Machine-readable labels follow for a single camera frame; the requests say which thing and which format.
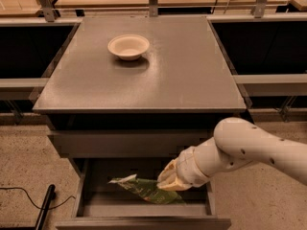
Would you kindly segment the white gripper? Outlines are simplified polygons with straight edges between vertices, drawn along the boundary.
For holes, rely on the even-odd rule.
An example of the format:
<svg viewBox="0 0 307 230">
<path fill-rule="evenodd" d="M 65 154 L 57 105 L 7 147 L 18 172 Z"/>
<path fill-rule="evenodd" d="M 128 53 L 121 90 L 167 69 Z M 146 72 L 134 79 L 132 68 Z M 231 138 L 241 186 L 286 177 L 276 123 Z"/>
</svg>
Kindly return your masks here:
<svg viewBox="0 0 307 230">
<path fill-rule="evenodd" d="M 182 151 L 177 159 L 171 160 L 157 178 L 157 187 L 164 191 L 186 191 L 198 188 L 209 181 L 195 158 L 195 148 Z"/>
</svg>

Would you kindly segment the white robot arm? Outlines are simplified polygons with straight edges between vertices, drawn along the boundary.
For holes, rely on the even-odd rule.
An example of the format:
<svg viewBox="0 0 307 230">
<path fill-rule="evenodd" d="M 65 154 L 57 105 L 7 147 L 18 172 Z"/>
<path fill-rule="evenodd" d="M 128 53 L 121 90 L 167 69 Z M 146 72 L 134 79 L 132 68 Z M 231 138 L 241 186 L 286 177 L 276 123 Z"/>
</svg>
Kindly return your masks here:
<svg viewBox="0 0 307 230">
<path fill-rule="evenodd" d="M 216 173 L 232 172 L 252 162 L 267 164 L 307 184 L 307 145 L 272 135 L 241 118 L 218 122 L 213 137 L 183 150 L 165 167 L 157 187 L 186 191 L 200 187 Z"/>
</svg>

